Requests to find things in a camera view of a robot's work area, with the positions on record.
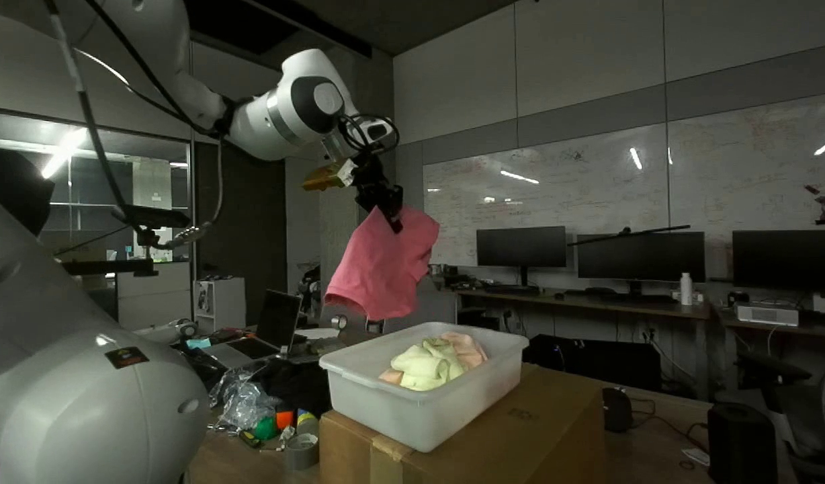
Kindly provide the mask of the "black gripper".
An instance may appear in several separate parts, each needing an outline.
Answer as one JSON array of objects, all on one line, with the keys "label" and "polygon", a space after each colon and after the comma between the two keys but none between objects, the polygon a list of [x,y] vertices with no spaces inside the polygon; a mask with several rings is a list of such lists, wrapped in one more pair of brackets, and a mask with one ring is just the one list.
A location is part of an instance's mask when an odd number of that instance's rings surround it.
[{"label": "black gripper", "polygon": [[401,222],[403,188],[384,174],[384,163],[377,153],[363,150],[356,157],[353,185],[356,201],[372,212],[381,209],[391,227]]}]

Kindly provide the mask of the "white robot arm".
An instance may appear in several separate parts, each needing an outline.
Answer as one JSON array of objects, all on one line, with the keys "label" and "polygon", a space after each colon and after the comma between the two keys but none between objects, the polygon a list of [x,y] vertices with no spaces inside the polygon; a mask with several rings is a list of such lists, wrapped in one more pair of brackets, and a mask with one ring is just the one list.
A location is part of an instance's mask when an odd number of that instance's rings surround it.
[{"label": "white robot arm", "polygon": [[[391,135],[321,49],[259,96],[191,71],[182,0],[0,0],[0,15],[156,89],[193,128],[260,162],[322,146],[341,158]],[[207,430],[207,389],[176,349],[107,318],[0,201],[0,484],[177,484]]]}]

